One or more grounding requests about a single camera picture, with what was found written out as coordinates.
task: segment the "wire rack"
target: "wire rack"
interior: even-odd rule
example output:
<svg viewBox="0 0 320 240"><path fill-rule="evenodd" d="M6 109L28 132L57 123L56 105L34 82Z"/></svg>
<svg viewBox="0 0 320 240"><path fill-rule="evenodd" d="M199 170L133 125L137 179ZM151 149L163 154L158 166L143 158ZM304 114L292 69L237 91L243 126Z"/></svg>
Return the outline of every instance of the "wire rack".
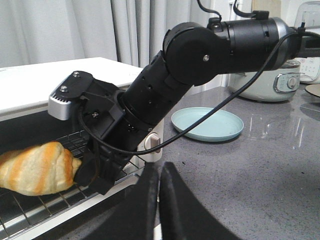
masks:
<svg viewBox="0 0 320 240"><path fill-rule="evenodd" d="M84 131L75 132L57 139L72 154L81 159L89 136ZM134 156L125 166L115 184L132 175L139 175L145 160ZM25 196L0 188L0 240L13 239L34 226L39 226L61 212L67 211L98 195L88 187L74 184L66 191L43 196Z"/></svg>

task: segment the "kitchen counter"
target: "kitchen counter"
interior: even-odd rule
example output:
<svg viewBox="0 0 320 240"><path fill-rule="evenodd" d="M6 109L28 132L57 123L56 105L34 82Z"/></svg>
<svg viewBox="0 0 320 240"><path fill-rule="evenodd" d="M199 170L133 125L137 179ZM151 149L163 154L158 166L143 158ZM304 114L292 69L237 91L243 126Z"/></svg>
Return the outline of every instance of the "kitchen counter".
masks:
<svg viewBox="0 0 320 240"><path fill-rule="evenodd" d="M182 137L158 162L173 162L187 186L222 224L246 240L320 239L320 98L300 86L290 101L236 98L223 109L244 122L239 137L207 143ZM224 87L184 97L165 118L164 139L177 132L170 116L187 107L214 107ZM104 205L93 211L101 216ZM101 224L86 213L37 237L76 240Z"/></svg>

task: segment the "white appliance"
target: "white appliance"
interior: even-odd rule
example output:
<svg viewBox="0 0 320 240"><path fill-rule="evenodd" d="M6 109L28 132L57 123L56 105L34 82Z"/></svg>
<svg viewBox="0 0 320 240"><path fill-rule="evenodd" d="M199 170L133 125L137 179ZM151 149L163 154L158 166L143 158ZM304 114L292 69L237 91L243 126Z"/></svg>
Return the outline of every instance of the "white appliance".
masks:
<svg viewBox="0 0 320 240"><path fill-rule="evenodd" d="M300 5L294 26L305 23L306 30L320 34L320 1L309 1ZM304 84L320 84L320 57L296 58L300 62L300 81Z"/></svg>
<svg viewBox="0 0 320 240"><path fill-rule="evenodd" d="M230 74L227 87L235 92L245 85L255 72ZM264 71L241 97L261 102L281 102L290 99L300 84L300 63L288 60L277 70Z"/></svg>
<svg viewBox="0 0 320 240"><path fill-rule="evenodd" d="M73 155L82 157L88 140L86 133L77 129L74 120L59 121L47 113L50 93L77 70L126 88L142 69L101 57L0 68L0 154L63 132L63 135L51 140L57 139ZM150 134L139 145L138 151L148 149L162 140L163 121ZM34 239L135 184L145 162L155 162L161 156L162 151L133 157L106 195L76 184L67 191L37 197L0 188L0 202L6 205L0 207L0 240Z"/></svg>

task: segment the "screw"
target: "screw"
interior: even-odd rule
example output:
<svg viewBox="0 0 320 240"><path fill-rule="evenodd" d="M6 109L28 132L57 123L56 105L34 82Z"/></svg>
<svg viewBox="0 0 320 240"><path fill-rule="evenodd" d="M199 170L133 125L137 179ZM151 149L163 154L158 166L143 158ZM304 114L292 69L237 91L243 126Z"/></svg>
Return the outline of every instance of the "screw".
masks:
<svg viewBox="0 0 320 240"><path fill-rule="evenodd" d="M129 132L133 132L135 130L136 130L136 128L134 126L132 126L131 124L128 124L128 131Z"/></svg>
<svg viewBox="0 0 320 240"><path fill-rule="evenodd" d="M60 87L60 92L62 92L62 93L68 92L68 87L67 86L61 86Z"/></svg>
<svg viewBox="0 0 320 240"><path fill-rule="evenodd" d="M204 55L203 56L203 61L204 62L208 62L209 61L210 56L209 55Z"/></svg>
<svg viewBox="0 0 320 240"><path fill-rule="evenodd" d="M95 111L94 113L92 113L92 117L94 119L97 119L99 117L99 113Z"/></svg>
<svg viewBox="0 0 320 240"><path fill-rule="evenodd" d="M73 72L73 76L74 76L75 78L80 78L80 73L79 73L78 71L74 71L74 72Z"/></svg>

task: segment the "black robotic arm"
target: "black robotic arm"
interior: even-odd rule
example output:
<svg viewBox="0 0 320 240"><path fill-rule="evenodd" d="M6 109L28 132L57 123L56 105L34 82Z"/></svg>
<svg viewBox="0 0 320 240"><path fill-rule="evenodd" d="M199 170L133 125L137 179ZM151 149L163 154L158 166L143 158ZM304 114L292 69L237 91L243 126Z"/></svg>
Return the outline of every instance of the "black robotic arm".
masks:
<svg viewBox="0 0 320 240"><path fill-rule="evenodd" d="M272 53L264 70L294 57L320 56L318 38L302 38L303 31L279 18L211 18L207 27L187 22L168 31L163 49L126 91L86 72L71 74L54 92L58 104L49 102L49 113L56 115L53 108L60 107L59 100L80 103L79 120L91 137L75 182L105 194L137 145L193 85L219 74L259 70L287 34L291 37ZM313 41L311 49L306 48L308 41Z"/></svg>

